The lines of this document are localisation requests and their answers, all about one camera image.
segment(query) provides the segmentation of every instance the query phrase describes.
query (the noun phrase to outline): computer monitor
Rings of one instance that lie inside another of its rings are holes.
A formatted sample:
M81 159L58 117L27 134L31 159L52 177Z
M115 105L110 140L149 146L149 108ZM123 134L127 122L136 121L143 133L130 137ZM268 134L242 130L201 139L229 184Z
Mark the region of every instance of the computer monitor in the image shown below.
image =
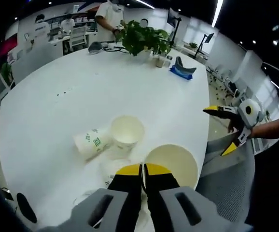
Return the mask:
M207 36L207 39L205 40L205 43L208 44L208 43L210 42L210 40L212 39L213 35L214 35L214 33L209 34L209 35Z
M177 25L177 16L178 12L175 12L172 8L169 8L167 15L167 23L170 24L173 28Z

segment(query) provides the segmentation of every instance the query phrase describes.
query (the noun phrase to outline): small cup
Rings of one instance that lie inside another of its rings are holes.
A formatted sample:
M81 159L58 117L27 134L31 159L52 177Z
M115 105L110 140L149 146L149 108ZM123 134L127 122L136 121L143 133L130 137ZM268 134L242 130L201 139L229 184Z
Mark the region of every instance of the small cup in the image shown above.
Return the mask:
M111 146L112 139L106 130L93 129L74 136L79 153L88 160Z
M141 121L133 116L121 116L112 122L111 135L114 145L122 152L129 152L145 133Z

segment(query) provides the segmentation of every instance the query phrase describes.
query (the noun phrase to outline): white paper cup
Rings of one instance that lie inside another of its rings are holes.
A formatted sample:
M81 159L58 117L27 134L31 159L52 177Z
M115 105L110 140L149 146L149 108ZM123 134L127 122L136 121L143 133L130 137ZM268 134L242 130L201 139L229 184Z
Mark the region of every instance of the white paper cup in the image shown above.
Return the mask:
M193 155L177 145L162 145L152 150L145 163L152 163L169 169L178 184L195 189L197 183L197 164Z
M79 153L85 160L100 154L112 144L110 134L104 129L94 129L87 133L76 135L74 136L74 141Z
M128 152L140 141L145 129L140 120L133 116L121 116L112 122L111 135L114 145Z

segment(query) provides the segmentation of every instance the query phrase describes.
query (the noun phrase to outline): printed logo on cup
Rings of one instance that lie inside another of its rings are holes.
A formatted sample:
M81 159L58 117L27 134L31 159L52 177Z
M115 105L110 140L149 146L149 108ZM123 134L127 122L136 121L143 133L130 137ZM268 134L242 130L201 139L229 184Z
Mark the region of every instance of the printed logo on cup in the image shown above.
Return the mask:
M99 146L101 144L101 141L99 138L96 138L93 142L96 146Z
M88 142L90 142L90 135L89 134L86 135L86 140L88 140Z

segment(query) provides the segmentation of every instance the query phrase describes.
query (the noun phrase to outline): cup rim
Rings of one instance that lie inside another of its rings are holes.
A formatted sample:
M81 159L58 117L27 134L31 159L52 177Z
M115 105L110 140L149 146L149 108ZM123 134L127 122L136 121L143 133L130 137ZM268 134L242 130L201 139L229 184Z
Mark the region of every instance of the cup rim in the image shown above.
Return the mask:
M117 120L119 120L119 119L121 119L121 118L123 118L123 117L128 117L128 118L134 119L134 120L140 125L140 127L141 127L141 129L142 129L141 135L138 136L139 138L137 138L136 140L134 140L134 141L131 142L131 143L122 142L122 141L120 141L119 139L117 139L116 136L114 136L115 133L113 132L113 125L114 125L114 123L115 123ZM123 144L135 144L135 143L137 143L137 142L139 142L140 140L143 139L143 137L144 137L144 135L145 135L145 127L144 127L143 123L142 123L136 116L121 115L121 116L116 117L116 118L112 121L110 133L111 133L112 138L115 139L116 141L120 142L120 143L123 143Z

